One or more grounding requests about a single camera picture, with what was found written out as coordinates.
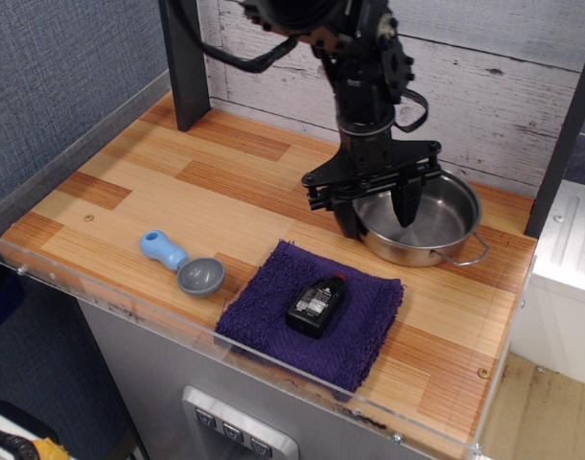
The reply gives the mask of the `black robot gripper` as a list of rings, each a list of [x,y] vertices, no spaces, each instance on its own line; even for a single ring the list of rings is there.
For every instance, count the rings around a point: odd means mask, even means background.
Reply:
[[[395,216],[402,227],[414,223],[422,188],[441,175],[437,141],[402,141],[388,129],[361,136],[340,133],[337,153],[307,172],[302,185],[313,210],[332,210],[342,234],[359,238],[353,200],[389,192]]]

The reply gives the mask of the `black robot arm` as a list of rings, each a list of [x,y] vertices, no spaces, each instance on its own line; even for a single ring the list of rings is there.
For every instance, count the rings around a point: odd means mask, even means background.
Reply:
[[[334,213],[347,238],[359,236],[356,199],[391,194],[391,209],[411,225],[426,182],[441,174],[437,141],[400,141],[396,104],[426,107],[409,90],[413,60],[398,38],[386,1],[245,1],[246,17],[267,32],[302,41],[322,62],[335,97],[340,146],[302,179],[312,209]]]

